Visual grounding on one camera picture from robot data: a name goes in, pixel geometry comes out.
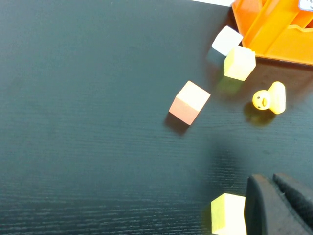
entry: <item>yellow block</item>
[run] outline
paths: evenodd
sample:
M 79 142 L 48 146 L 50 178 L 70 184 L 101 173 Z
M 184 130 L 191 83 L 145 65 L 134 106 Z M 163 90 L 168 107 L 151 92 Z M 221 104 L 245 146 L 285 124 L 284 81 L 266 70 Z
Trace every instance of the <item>yellow block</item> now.
M 225 58 L 224 76 L 245 81 L 254 70 L 255 65 L 255 52 L 236 46 Z
M 246 235 L 245 197 L 224 193 L 211 202 L 212 233 Z

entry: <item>sticker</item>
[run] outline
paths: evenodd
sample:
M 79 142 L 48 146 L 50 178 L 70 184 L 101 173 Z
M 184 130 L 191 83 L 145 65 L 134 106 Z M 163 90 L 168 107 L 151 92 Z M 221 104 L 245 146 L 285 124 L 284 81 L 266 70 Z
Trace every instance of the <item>sticker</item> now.
M 304 11 L 313 11 L 313 0 L 300 0 L 299 7 Z

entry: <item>white block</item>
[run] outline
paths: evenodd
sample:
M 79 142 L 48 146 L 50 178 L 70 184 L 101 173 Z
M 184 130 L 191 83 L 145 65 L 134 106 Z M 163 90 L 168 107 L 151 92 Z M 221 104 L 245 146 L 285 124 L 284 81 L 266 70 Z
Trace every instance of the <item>white block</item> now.
M 227 56 L 235 46 L 239 45 L 242 39 L 243 36 L 241 34 L 229 26 L 225 26 L 217 35 L 212 47 L 224 56 Z
M 212 233 L 246 235 L 245 201 L 245 197 L 228 193 L 212 201 Z
M 220 6 L 231 6 L 235 0 L 191 0 L 191 1 L 204 2 Z

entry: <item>white paper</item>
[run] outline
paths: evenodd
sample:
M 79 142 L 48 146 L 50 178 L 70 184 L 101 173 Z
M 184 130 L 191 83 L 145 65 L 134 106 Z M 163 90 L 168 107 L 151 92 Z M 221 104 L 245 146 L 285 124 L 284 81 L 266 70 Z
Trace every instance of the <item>white paper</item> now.
M 231 6 L 234 0 L 191 0 L 220 6 Z

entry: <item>rubber duck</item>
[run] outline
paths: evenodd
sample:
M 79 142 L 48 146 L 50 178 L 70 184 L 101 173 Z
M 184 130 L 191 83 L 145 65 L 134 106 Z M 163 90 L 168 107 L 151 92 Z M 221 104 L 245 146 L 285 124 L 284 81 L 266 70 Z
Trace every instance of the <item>rubber duck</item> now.
M 285 85 L 281 82 L 274 82 L 268 91 L 256 92 L 252 103 L 259 110 L 270 109 L 275 114 L 281 114 L 286 109 Z

